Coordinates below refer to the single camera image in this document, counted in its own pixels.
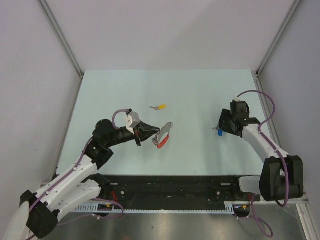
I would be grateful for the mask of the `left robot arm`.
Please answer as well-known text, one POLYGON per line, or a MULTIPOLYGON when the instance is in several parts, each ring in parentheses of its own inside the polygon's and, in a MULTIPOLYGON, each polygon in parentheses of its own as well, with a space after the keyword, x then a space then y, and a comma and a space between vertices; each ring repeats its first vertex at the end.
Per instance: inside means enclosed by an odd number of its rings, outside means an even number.
POLYGON ((161 131, 141 121, 136 112, 128 113, 124 121, 125 126, 117 127, 114 120, 100 120, 78 160, 37 191, 26 190, 20 196, 20 204, 29 204, 24 225, 32 232, 30 239, 48 236, 66 214, 86 201, 110 196, 110 182, 98 170, 113 156, 111 147, 129 141, 140 146, 161 131))

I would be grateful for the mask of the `blue tagged key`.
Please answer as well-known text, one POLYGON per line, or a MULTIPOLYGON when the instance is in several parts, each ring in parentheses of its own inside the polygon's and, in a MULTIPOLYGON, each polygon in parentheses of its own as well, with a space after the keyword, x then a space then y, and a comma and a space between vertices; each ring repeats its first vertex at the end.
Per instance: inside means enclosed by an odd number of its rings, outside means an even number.
POLYGON ((217 124, 217 126, 214 127, 213 130, 217 131, 217 134, 218 134, 219 137, 223 136, 223 130, 220 129, 219 124, 217 124))

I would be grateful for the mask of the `yellow tagged key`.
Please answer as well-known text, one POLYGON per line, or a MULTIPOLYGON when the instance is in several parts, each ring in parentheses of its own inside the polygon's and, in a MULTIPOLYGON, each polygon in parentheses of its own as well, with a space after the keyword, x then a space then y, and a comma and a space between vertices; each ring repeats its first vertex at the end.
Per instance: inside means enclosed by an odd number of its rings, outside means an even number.
POLYGON ((163 110, 166 108, 166 104, 161 104, 158 106, 150 106, 151 109, 155 110, 155 111, 159 111, 159 110, 163 110))

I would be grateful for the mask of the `red handled key organizer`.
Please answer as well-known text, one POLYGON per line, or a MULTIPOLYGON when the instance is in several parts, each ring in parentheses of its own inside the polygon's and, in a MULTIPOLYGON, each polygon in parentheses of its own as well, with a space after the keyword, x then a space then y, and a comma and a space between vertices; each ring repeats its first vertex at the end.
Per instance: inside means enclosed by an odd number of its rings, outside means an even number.
POLYGON ((166 123, 158 133, 155 134, 155 137, 152 139, 153 144, 158 148, 163 148, 170 138, 170 131, 173 128, 174 124, 170 121, 166 123))

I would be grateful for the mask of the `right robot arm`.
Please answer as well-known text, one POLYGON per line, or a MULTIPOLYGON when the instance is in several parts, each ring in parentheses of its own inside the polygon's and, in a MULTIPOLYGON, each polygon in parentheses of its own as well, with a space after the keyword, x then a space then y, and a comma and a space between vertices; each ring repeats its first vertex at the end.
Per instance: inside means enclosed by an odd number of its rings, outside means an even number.
POLYGON ((250 117, 250 108, 245 101, 232 100, 230 109, 221 111, 217 129, 245 140, 263 163, 259 176, 242 176, 230 188, 235 200, 242 201, 249 193, 277 203, 303 197, 302 159, 284 151, 263 132, 260 121, 250 117))

